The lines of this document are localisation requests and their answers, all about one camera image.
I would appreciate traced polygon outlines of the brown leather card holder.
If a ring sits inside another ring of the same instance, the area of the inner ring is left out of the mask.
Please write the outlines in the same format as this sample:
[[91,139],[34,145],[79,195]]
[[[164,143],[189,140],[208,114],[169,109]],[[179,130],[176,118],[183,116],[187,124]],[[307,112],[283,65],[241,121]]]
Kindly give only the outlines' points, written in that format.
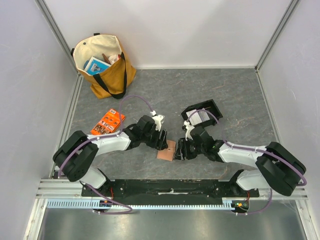
[[172,140],[167,140],[167,148],[159,150],[157,152],[156,158],[159,160],[165,160],[172,162],[174,160],[174,155],[176,152],[176,142]]

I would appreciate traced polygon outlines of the black plastic bin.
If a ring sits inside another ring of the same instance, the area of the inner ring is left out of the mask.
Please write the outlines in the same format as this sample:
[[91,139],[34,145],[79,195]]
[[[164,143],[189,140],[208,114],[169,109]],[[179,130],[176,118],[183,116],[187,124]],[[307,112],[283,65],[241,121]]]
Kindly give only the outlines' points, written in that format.
[[189,121],[194,127],[208,127],[217,124],[216,120],[223,117],[213,99],[188,106],[181,116],[184,121]]

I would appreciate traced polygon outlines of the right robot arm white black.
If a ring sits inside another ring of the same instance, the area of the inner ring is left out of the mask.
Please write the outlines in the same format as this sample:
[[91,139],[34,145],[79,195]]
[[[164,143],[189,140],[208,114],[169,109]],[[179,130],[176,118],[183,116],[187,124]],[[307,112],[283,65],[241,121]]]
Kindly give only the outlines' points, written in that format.
[[235,197],[253,189],[272,189],[290,196],[297,186],[304,185],[306,167],[280,143],[267,146],[245,146],[214,139],[201,126],[190,127],[178,140],[176,160],[192,160],[204,155],[210,161],[237,163],[252,167],[240,170],[232,177],[229,191]]

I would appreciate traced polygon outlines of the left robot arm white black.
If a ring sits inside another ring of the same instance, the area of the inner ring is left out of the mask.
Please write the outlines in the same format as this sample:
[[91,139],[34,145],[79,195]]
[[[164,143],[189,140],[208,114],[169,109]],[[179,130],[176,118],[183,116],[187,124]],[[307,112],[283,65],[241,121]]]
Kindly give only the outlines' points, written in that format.
[[162,129],[164,118],[160,114],[144,115],[137,123],[113,134],[94,136],[77,130],[55,152],[52,160],[59,167],[59,174],[64,174],[70,182],[80,181],[86,189],[92,187],[98,196],[106,196],[112,184],[101,170],[92,167],[95,157],[128,151],[140,144],[159,151],[167,149],[167,131]]

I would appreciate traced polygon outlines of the white card stack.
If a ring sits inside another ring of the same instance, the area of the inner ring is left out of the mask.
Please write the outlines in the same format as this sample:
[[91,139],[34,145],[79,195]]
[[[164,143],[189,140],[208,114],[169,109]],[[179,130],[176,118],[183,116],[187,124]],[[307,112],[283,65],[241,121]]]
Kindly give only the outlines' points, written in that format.
[[210,117],[205,111],[199,111],[196,113],[194,112],[196,112],[195,109],[186,112],[186,115],[189,118],[189,122],[191,123],[191,125],[195,126],[210,120]]

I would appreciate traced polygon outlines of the orange product box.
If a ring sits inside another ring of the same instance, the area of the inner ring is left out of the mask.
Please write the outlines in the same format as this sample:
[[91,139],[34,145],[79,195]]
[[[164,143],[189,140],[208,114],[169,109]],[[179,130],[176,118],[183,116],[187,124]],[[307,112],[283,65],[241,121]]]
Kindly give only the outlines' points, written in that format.
[[125,116],[116,111],[113,108],[110,108],[109,111],[100,119],[100,121],[93,127],[90,131],[92,135],[104,135],[114,133],[118,127],[121,125],[120,119],[122,122],[125,120]]

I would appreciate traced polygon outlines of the mustard canvas tote bag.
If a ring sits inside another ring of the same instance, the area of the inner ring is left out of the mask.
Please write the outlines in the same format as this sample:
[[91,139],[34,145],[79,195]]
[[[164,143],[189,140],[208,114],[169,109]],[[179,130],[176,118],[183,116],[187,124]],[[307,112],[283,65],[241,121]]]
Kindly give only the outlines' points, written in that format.
[[[70,52],[77,71],[87,80],[98,99],[113,97],[121,99],[133,82],[136,69],[117,36],[95,33],[81,40]],[[119,59],[99,73],[88,73],[85,68],[92,57],[103,61],[104,57],[118,56]]]

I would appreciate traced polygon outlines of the brown item in bag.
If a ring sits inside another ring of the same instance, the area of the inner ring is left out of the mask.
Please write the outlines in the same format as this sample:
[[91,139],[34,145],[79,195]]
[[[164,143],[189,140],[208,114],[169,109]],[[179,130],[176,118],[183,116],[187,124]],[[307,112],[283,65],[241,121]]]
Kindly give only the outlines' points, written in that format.
[[108,57],[107,57],[104,53],[102,54],[102,57],[103,57],[103,60],[104,60],[107,64],[109,64],[109,65],[111,64],[110,61],[109,61],[109,59],[108,59]]

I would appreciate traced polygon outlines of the blue white book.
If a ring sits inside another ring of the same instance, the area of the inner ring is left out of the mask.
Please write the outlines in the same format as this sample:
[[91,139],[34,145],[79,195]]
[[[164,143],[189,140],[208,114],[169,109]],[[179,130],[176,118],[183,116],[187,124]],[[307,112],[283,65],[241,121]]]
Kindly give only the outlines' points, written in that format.
[[84,64],[84,71],[89,75],[96,75],[107,70],[111,65],[94,56],[87,60]]

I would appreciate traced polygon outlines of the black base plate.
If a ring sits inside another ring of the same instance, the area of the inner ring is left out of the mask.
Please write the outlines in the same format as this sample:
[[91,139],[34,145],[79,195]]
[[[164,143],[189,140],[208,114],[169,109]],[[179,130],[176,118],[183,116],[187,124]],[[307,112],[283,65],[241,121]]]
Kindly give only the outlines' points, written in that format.
[[97,189],[125,205],[217,205],[222,198],[258,198],[259,191],[243,190],[217,179],[115,179]]

